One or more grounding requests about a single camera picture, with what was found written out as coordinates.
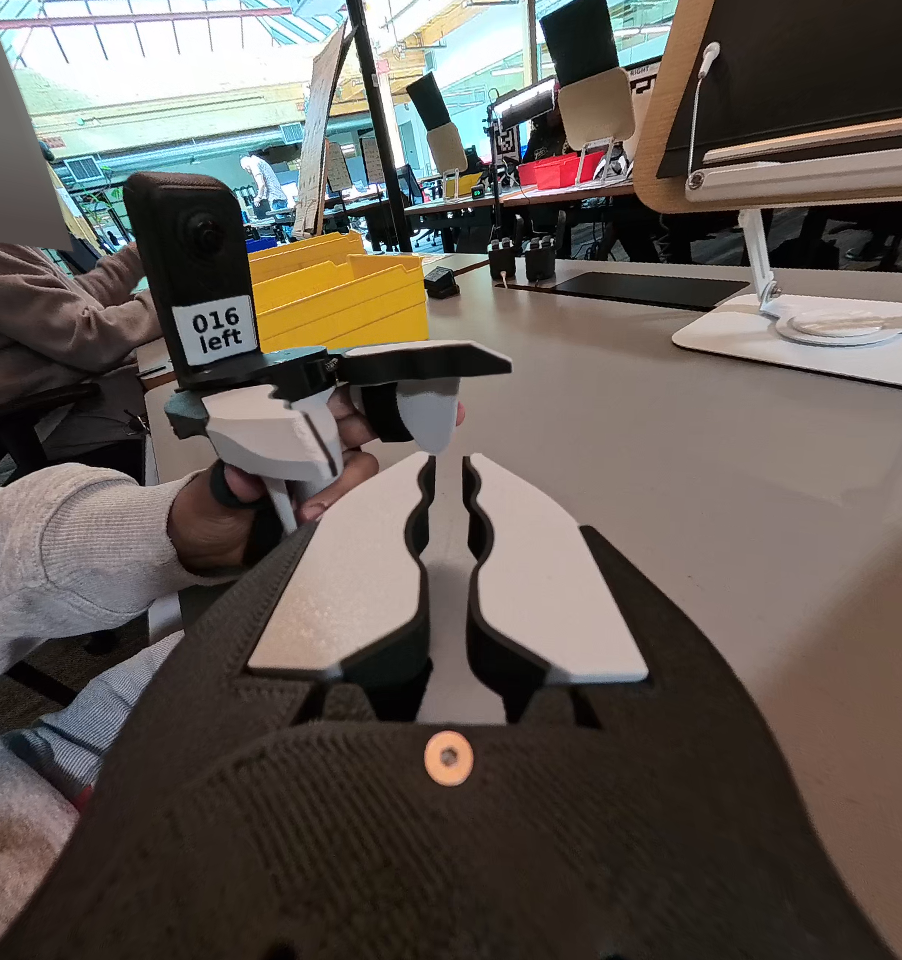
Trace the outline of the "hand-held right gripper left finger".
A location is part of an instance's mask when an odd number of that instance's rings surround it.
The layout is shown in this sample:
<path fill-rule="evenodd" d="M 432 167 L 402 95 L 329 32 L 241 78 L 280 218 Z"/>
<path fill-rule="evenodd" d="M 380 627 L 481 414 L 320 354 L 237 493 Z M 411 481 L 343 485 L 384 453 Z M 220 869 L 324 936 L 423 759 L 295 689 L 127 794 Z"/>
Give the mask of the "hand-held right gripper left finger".
<path fill-rule="evenodd" d="M 419 711 L 433 668 L 428 545 L 436 458 L 417 452 L 316 523 L 246 668 L 360 687 L 377 714 Z"/>

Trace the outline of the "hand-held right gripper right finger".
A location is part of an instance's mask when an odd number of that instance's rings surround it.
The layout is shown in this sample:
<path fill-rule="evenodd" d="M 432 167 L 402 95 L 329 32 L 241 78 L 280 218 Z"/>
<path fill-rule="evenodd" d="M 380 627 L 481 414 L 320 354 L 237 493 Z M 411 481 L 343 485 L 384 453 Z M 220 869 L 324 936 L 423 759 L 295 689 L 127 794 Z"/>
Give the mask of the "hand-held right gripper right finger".
<path fill-rule="evenodd" d="M 483 454 L 461 463 L 474 557 L 467 661 L 517 721 L 547 688 L 642 683 L 650 670 L 582 527 Z"/>

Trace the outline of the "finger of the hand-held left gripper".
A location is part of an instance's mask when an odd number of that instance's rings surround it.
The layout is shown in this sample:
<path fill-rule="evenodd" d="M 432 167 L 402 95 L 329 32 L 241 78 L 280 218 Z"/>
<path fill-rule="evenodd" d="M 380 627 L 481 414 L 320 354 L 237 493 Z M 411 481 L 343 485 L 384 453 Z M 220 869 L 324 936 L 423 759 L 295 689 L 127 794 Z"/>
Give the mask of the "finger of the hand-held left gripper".
<path fill-rule="evenodd" d="M 382 385 L 403 380 L 508 375 L 511 357 L 473 341 L 415 341 L 356 346 L 341 354 L 341 380 Z"/>

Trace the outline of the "person's left forearm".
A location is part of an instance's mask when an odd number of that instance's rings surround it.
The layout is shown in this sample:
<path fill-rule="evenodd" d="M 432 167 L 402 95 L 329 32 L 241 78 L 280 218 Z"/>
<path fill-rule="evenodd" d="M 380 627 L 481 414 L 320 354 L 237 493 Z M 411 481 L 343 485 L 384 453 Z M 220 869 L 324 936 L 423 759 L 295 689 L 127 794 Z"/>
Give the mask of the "person's left forearm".
<path fill-rule="evenodd" d="M 67 463 L 0 487 L 0 676 L 44 642 L 121 627 L 161 597 L 237 576 L 187 569 L 168 534 L 195 478 L 140 486 Z"/>

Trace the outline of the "black desk mat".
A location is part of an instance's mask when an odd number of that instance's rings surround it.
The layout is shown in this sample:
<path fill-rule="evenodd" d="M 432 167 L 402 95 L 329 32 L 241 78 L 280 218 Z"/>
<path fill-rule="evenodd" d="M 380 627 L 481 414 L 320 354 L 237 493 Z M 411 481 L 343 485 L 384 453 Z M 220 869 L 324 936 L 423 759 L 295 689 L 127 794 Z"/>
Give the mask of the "black desk mat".
<path fill-rule="evenodd" d="M 751 288 L 749 281 L 588 271 L 556 284 L 553 294 L 707 313 Z"/>

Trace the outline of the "person's left hand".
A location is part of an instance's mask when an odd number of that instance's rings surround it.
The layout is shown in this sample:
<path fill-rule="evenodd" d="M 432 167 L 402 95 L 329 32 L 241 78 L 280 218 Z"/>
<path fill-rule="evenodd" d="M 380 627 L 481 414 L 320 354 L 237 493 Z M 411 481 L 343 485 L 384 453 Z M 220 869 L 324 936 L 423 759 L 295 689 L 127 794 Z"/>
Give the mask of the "person's left hand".
<path fill-rule="evenodd" d="M 342 442 L 342 470 L 323 491 L 295 507 L 299 522 L 313 522 L 370 480 L 379 463 L 364 446 L 377 438 L 367 419 L 351 399 L 348 387 L 339 387 L 329 397 L 328 408 L 337 422 Z M 193 573 L 237 569 L 243 565 L 253 529 L 253 511 L 229 507 L 212 491 L 213 470 L 195 474 L 174 498 L 167 532 L 181 565 Z"/>

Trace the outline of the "stack of yellow plastic bins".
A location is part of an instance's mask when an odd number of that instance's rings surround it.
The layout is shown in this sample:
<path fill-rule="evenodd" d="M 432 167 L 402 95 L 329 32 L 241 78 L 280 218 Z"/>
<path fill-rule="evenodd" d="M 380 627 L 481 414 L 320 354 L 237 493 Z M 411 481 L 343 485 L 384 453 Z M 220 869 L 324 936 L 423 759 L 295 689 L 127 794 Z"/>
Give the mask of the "stack of yellow plastic bins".
<path fill-rule="evenodd" d="M 417 254 L 368 254 L 350 231 L 254 251 L 248 261 L 263 353 L 430 337 Z"/>

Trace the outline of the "wooden beam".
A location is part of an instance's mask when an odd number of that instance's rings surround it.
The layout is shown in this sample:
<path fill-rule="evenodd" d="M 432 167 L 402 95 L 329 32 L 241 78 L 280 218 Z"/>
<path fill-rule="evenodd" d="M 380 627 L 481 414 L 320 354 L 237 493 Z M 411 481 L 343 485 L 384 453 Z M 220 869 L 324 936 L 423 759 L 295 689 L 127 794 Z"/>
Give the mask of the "wooden beam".
<path fill-rule="evenodd" d="M 297 241 L 320 236 L 323 232 L 327 124 L 349 42 L 349 21 L 345 20 L 313 61 L 292 228 L 292 237 Z"/>

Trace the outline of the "black pole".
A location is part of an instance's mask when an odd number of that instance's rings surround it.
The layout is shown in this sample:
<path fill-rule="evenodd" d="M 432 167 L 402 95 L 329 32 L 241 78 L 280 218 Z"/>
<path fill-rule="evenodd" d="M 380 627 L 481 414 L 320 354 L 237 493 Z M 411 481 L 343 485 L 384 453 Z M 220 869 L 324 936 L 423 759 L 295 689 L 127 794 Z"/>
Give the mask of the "black pole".
<path fill-rule="evenodd" d="M 376 57 L 363 1 L 346 1 L 353 43 L 357 50 L 365 98 L 377 143 L 378 154 L 385 177 L 385 192 L 389 205 L 397 245 L 404 254 L 412 252 L 409 223 L 405 215 L 403 195 L 397 176 L 397 163 L 387 124 L 382 97 L 382 78 L 377 72 Z"/>

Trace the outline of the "beige board on stand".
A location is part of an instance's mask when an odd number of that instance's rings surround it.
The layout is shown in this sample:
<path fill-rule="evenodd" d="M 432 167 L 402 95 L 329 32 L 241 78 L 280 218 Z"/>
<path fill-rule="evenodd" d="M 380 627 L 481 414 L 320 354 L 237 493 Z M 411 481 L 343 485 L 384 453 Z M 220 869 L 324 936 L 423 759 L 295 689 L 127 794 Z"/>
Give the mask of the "beige board on stand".
<path fill-rule="evenodd" d="M 469 159 L 434 73 L 428 72 L 409 83 L 407 93 L 425 128 L 429 151 L 442 177 L 443 196 L 458 199 L 462 180 L 468 174 Z"/>
<path fill-rule="evenodd" d="M 619 64 L 607 2 L 569 2 L 539 24 L 553 63 L 566 140 L 578 153 L 578 186 L 590 146 L 604 146 L 608 160 L 614 144 L 636 132 L 630 77 Z"/>

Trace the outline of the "red plastic bin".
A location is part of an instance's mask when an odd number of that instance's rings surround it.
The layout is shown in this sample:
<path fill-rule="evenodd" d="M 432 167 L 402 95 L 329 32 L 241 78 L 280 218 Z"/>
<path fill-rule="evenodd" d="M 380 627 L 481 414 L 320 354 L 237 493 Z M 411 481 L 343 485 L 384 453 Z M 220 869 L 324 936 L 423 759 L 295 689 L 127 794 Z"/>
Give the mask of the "red plastic bin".
<path fill-rule="evenodd" d="M 581 157 L 578 153 L 529 161 L 516 167 L 520 186 L 539 191 L 565 189 L 592 182 L 603 170 L 605 153 L 592 151 Z"/>

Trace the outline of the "white stand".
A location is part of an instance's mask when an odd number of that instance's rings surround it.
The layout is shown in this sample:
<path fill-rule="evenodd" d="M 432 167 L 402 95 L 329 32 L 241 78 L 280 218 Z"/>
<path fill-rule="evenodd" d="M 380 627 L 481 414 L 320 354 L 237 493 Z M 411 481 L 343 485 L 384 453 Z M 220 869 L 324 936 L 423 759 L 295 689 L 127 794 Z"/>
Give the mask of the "white stand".
<path fill-rule="evenodd" d="M 740 208 L 754 294 L 731 297 L 673 334 L 685 351 L 902 389 L 902 302 L 783 291 L 770 263 L 757 200 L 774 209 L 826 193 L 902 199 L 902 147 L 786 159 L 797 137 L 709 150 L 689 168 L 685 198 Z"/>

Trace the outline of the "grey hoodie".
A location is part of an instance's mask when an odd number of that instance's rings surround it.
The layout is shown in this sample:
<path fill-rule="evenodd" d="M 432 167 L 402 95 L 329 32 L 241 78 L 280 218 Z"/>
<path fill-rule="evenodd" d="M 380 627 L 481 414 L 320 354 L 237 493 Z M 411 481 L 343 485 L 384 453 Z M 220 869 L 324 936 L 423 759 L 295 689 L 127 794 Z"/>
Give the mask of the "grey hoodie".
<path fill-rule="evenodd" d="M 59 858 L 73 804 L 0 738 L 0 939 Z"/>

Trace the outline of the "wood framed black board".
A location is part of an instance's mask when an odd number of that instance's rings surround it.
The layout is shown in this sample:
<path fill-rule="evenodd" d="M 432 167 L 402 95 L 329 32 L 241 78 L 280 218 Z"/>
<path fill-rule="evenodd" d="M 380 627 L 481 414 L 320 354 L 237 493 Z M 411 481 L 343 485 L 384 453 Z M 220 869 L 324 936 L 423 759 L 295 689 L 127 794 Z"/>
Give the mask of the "wood framed black board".
<path fill-rule="evenodd" d="M 737 211 L 685 198 L 689 168 L 714 149 L 797 138 L 786 160 L 902 147 L 902 1 L 681 1 L 633 172 L 660 213 Z M 786 208 L 902 202 L 791 200 Z"/>

